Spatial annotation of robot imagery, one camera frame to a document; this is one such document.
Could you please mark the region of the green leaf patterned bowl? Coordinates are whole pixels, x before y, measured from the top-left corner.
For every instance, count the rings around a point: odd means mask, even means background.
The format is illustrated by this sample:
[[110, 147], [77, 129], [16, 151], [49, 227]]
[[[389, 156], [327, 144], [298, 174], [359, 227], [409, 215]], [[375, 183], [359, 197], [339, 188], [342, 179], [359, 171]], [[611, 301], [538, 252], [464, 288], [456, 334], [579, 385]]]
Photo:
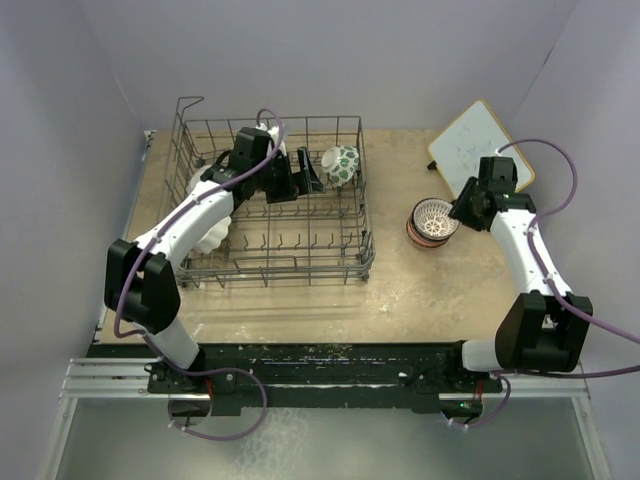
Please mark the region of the green leaf patterned bowl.
[[321, 157], [321, 168], [333, 187], [345, 186], [357, 173], [360, 165], [359, 151], [355, 146], [334, 146]]

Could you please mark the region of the brown patterned white bowl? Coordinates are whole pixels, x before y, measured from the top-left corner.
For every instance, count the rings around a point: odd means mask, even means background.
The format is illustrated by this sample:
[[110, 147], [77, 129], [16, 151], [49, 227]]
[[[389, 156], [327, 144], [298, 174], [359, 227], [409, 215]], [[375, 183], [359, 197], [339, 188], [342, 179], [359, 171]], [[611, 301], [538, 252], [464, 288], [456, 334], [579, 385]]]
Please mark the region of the brown patterned white bowl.
[[460, 222], [450, 216], [452, 204], [440, 198], [426, 198], [413, 208], [411, 220], [417, 232], [433, 241], [447, 240], [454, 235]]

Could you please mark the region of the orange red patterned bowl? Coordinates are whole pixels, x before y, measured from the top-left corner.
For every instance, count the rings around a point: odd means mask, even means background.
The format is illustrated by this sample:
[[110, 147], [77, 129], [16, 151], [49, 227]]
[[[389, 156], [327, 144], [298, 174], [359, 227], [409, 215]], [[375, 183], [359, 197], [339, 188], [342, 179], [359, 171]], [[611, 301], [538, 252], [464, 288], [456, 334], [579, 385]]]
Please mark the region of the orange red patterned bowl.
[[410, 223], [406, 224], [406, 231], [407, 234], [409, 236], [409, 238], [411, 239], [411, 241], [416, 244], [417, 246], [421, 247], [421, 248], [427, 248], [427, 249], [433, 249], [433, 248], [438, 248], [440, 246], [445, 245], [449, 239], [444, 239], [444, 240], [427, 240], [425, 238], [423, 238], [422, 236], [420, 236], [411, 226]]

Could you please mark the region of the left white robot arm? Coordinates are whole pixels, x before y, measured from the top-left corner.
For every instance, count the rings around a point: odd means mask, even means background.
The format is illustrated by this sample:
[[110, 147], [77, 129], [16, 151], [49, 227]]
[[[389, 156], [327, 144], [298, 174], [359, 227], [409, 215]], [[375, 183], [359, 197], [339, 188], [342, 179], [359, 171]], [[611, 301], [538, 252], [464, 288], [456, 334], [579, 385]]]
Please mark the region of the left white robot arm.
[[184, 392], [202, 387], [204, 354], [178, 317], [175, 272], [192, 250], [210, 252], [227, 236], [234, 211], [256, 193], [268, 203], [324, 191], [307, 148], [296, 151], [292, 171], [280, 128], [243, 127], [230, 150], [196, 173], [185, 199], [158, 225], [107, 252], [104, 302], [118, 321], [135, 325], [173, 367], [171, 381]]

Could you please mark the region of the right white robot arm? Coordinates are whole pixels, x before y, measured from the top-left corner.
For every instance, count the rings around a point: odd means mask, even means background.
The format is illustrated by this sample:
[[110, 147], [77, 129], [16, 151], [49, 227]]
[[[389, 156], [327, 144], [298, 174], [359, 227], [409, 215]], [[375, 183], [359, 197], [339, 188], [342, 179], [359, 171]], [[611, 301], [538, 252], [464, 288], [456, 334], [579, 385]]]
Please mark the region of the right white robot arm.
[[462, 225], [493, 236], [517, 293], [495, 336], [465, 341], [461, 357], [445, 366], [446, 383], [456, 391], [469, 390], [480, 372], [570, 372], [589, 329], [579, 315], [593, 313], [591, 301], [574, 295], [557, 273], [533, 223], [533, 200], [516, 192], [516, 183], [513, 159], [483, 157], [478, 175], [469, 177], [450, 212]]

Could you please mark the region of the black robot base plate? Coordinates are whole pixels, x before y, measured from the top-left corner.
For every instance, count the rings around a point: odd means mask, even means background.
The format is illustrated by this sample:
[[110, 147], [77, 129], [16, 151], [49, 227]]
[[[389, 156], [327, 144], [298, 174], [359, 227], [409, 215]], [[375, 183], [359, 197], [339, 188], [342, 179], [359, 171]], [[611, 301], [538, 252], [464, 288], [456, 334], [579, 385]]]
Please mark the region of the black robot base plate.
[[436, 413], [444, 394], [475, 401], [503, 387], [463, 368], [454, 343], [205, 344], [190, 375], [160, 360], [144, 369], [153, 394], [202, 395], [215, 416], [244, 408], [408, 409]]

